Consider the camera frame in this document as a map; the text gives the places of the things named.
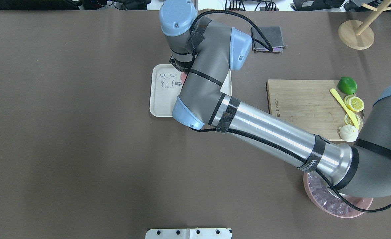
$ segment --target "white tray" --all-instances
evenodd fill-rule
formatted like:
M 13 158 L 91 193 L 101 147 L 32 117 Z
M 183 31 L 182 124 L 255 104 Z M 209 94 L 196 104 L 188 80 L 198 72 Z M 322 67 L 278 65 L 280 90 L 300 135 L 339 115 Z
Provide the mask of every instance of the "white tray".
M 170 64 L 153 68 L 151 78 L 150 112 L 157 117 L 171 117 L 174 103 L 182 89 L 181 73 Z M 232 81 L 228 72 L 221 92 L 232 96 Z

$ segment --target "wooden cutting board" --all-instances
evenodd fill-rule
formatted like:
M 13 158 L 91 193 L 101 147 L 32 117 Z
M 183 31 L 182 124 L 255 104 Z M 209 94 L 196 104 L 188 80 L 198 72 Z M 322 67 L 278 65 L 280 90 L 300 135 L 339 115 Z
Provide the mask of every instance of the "wooden cutting board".
M 269 112 L 310 133 L 342 141 L 338 129 L 345 125 L 346 112 L 329 92 L 335 88 L 344 99 L 337 84 L 338 80 L 268 80 Z

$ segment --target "robotic arm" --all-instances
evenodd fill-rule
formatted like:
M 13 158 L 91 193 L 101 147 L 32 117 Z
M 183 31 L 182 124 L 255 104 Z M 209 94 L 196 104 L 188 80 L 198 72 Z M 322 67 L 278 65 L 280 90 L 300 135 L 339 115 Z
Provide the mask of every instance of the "robotic arm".
M 171 63 L 187 73 L 173 110 L 177 121 L 195 130 L 207 123 L 303 171 L 320 172 L 338 192 L 391 195 L 391 87 L 375 103 L 354 145 L 335 145 L 221 93 L 226 74 L 242 67 L 252 40 L 207 17 L 194 22 L 196 15 L 190 0 L 168 0 L 160 8 Z

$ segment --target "green lime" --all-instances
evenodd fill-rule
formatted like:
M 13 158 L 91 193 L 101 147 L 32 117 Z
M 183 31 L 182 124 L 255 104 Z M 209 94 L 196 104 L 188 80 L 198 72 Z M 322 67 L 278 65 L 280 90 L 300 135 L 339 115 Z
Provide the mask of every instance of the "green lime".
M 358 89 L 355 80 L 350 77 L 341 77 L 337 86 L 344 94 L 354 94 Z

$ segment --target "round wooden base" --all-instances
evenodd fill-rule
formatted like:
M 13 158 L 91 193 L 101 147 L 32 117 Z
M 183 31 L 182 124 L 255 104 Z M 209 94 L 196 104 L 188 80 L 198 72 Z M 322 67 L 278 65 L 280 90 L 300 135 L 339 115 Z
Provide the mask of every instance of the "round wooden base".
M 356 36 L 355 31 L 361 24 L 361 21 L 349 20 L 338 28 L 338 36 L 341 41 L 355 50 L 365 50 L 374 43 L 374 32 L 369 26 L 359 36 Z

